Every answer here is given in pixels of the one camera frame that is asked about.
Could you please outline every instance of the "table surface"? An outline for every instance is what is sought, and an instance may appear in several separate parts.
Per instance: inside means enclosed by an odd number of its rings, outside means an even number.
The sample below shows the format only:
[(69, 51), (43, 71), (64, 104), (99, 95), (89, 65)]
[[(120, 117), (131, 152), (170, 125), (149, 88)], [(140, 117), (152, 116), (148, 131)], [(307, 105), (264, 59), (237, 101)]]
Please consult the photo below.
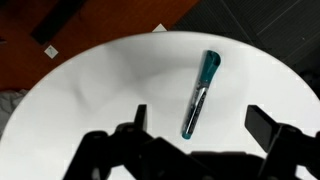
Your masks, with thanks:
[[(191, 140), (181, 137), (206, 50), (219, 67)], [(148, 129), (181, 150), (265, 153), (244, 127), (248, 104), (308, 135), (320, 129), (320, 103), (292, 70), (272, 56), (228, 38), (161, 32), (102, 44), (43, 78), (12, 115), (0, 143), (0, 179), (62, 179), (83, 135), (112, 134), (148, 105)], [(132, 179), (125, 169), (110, 179)], [(299, 177), (313, 179), (299, 168)]]

